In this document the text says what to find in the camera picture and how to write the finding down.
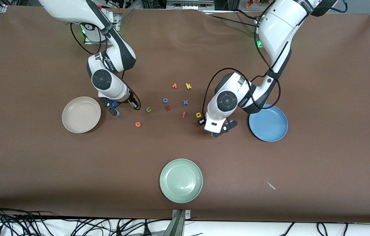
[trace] black circular joint cap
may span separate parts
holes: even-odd
[[[106,70],[97,70],[92,75],[93,85],[100,90],[107,90],[111,81],[110,73]]]
[[[222,91],[217,97],[217,107],[223,112],[233,110],[237,106],[237,97],[231,91]]]

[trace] plate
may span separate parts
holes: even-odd
[[[188,159],[169,162],[160,175],[160,188],[164,196],[174,203],[194,200],[203,187],[200,168]]]
[[[262,109],[258,113],[250,114],[249,127],[257,138],[266,142],[276,142],[287,133],[288,120],[284,112],[273,106],[270,109]]]
[[[101,107],[91,97],[78,97],[65,106],[62,124],[73,133],[85,133],[93,129],[101,119]]]

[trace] blue plate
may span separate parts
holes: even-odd
[[[266,142],[275,142],[282,139],[288,130],[288,121],[278,107],[262,109],[260,112],[249,115],[249,127],[252,133]]]

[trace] black cable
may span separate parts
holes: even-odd
[[[324,234],[319,230],[319,225],[323,226]],[[316,223],[316,229],[317,229],[317,232],[319,232],[321,236],[327,236],[327,230],[323,223],[320,223],[320,222]]]
[[[348,229],[348,223],[345,223],[345,229],[343,230],[342,236],[345,236],[347,229]]]
[[[95,53],[91,53],[85,47],[83,47],[83,45],[81,45],[81,43],[77,40],[77,38],[76,38],[76,36],[74,35],[74,32],[73,32],[73,23],[70,23],[70,30],[71,30],[71,34],[73,35],[74,39],[76,40],[78,45],[80,45],[80,47],[84,49],[84,51],[88,52],[90,55],[93,55],[93,54],[96,54],[96,53],[100,52],[101,46],[102,46],[102,41],[99,42],[98,51],[95,52]],[[99,31],[99,40],[100,40],[101,39],[101,33],[100,33],[100,30],[98,30],[98,31]]]
[[[125,227],[129,224],[129,223],[131,223],[132,221],[134,221],[134,220],[129,220],[128,222],[126,222],[125,224],[123,224],[122,226],[121,226],[121,228],[120,228],[120,230],[121,230],[121,232],[122,231],[124,231],[124,229],[125,229]]]
[[[59,220],[62,220],[62,221],[67,221],[67,222],[79,222],[80,219],[77,219],[77,220],[68,220],[68,219],[65,219],[65,218],[61,218],[61,217],[58,217],[58,216],[54,216],[55,218],[59,219]],[[90,225],[90,226],[94,226],[94,227],[97,227],[97,228],[102,228],[102,229],[105,229],[111,233],[116,233],[116,231],[113,231],[112,229],[108,230],[106,227],[101,227],[101,226],[97,226],[97,225],[94,225],[94,224],[90,224],[90,223],[84,223],[86,225]]]
[[[97,228],[97,226],[99,225],[99,224],[102,224],[103,222],[105,222],[105,221],[109,221],[109,219],[105,219],[105,220],[103,220],[103,221],[100,221],[99,223],[97,223],[95,226],[93,226],[93,227],[91,227],[89,230],[87,230],[86,232],[84,232],[84,234],[83,234],[83,236],[85,236],[86,234],[88,234],[89,232],[91,232],[91,231],[93,231],[93,230],[97,230],[97,229],[99,229],[99,230],[102,230],[101,228]]]
[[[143,227],[144,225],[147,225],[147,224],[150,224],[150,223],[153,223],[153,222],[157,222],[157,221],[171,221],[171,220],[172,219],[159,219],[159,220],[150,221],[150,222],[147,222],[147,223],[141,222],[141,223],[136,224],[135,226],[138,226],[139,224],[141,224],[141,225],[139,225],[138,227],[132,226],[132,227],[135,227],[135,228],[132,229],[131,231],[129,231],[128,233],[124,234],[123,236],[127,236],[128,234],[130,234],[134,230],[138,229],[139,227]]]
[[[233,11],[238,11],[238,12],[242,13],[244,16],[246,16],[247,18],[252,19],[252,20],[257,20],[260,17],[260,15],[259,16],[254,16],[254,17],[250,16],[250,15],[247,15],[244,11],[239,10],[239,9],[234,9]]]
[[[87,222],[87,221],[89,221],[88,223],[91,223],[92,221],[94,221],[94,219],[91,219],[91,220],[85,220],[84,222]],[[79,231],[79,230],[81,230],[81,228],[82,227],[85,227],[86,226],[86,224],[84,224],[82,221],[79,221],[81,224],[80,225],[78,225],[78,226],[76,226],[76,228],[74,228],[74,230],[73,230],[73,232],[71,233],[71,235],[70,236],[75,236],[76,235],[76,233]]]
[[[253,82],[256,78],[264,78],[266,76],[266,73],[263,75],[263,76],[256,76],[255,78],[253,78],[250,82]]]
[[[38,214],[39,219],[40,219],[40,221],[42,222],[42,224],[44,225],[45,229],[47,229],[47,231],[49,232],[49,234],[50,234],[51,236],[53,236],[53,234],[51,233],[51,231],[49,230],[49,228],[48,228],[48,227],[47,227],[47,225],[45,224],[45,221],[42,219],[42,215],[41,215],[41,213],[40,213],[40,212],[36,212],[36,213]]]
[[[287,228],[287,231],[285,231],[284,234],[281,234],[281,236],[286,236],[288,234],[288,232],[290,231],[291,227],[293,227],[294,224],[295,224],[295,222],[291,223],[290,226]]]
[[[248,26],[253,26],[253,27],[255,27],[255,26],[256,26],[256,25],[254,25],[254,24],[249,24],[249,23],[245,23],[245,22],[241,22],[241,21],[235,21],[235,20],[231,20],[231,19],[227,19],[227,18],[219,17],[219,16],[216,16],[216,15],[210,15],[210,16],[215,17],[215,18],[219,18],[219,19],[223,19],[223,20],[226,20],[226,21],[236,22],[236,23],[243,24],[243,25],[248,25]]]
[[[29,226],[25,223],[25,226],[26,226],[26,229],[28,229],[29,227],[32,227],[32,229],[34,230],[34,232],[36,234],[41,234],[40,230],[39,230],[39,227],[38,227],[38,224],[36,224],[36,221],[35,221],[35,218],[34,218],[34,214],[32,214],[32,212],[29,212],[29,211],[25,211],[25,210],[20,210],[20,209],[12,209],[12,208],[0,208],[0,211],[4,212],[4,211],[13,211],[13,212],[20,212],[20,213],[24,213],[24,214],[27,214],[33,221],[29,221],[29,219],[27,220],[27,222],[29,223]]]
[[[26,235],[26,234],[29,235],[29,236],[32,235],[30,233],[30,230],[28,229],[29,228],[28,226],[27,227],[24,226],[16,217],[12,217],[10,215],[4,214],[4,211],[22,212],[22,213],[28,214],[30,217],[33,218],[33,214],[31,212],[18,210],[18,209],[11,209],[11,208],[0,208],[0,211],[1,211],[0,212],[0,223],[2,223],[3,226],[7,227],[11,231],[12,235],[13,235],[13,233],[15,233],[16,235],[19,235],[19,234],[17,234],[17,232],[11,228],[10,223],[18,224],[22,228],[24,235]]]
[[[344,5],[345,5],[345,10],[335,9],[333,7],[326,7],[326,6],[316,7],[315,9],[330,9],[330,10],[334,10],[337,12],[345,13],[348,11],[348,3],[344,3]]]

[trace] beige plate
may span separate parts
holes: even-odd
[[[73,133],[84,133],[95,127],[101,118],[101,107],[91,97],[78,97],[65,106],[62,124]]]

